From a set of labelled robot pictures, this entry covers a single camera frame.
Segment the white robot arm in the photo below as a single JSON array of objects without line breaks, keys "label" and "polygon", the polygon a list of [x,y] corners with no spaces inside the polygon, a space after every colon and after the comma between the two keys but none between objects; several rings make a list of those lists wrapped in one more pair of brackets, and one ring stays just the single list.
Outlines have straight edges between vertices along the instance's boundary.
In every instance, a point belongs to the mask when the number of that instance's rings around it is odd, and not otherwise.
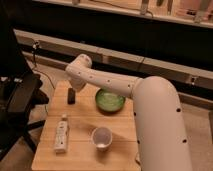
[{"label": "white robot arm", "polygon": [[167,79],[94,70],[85,54],[68,64],[66,73],[75,91],[92,84],[133,101],[142,171],[192,171],[180,99]]}]

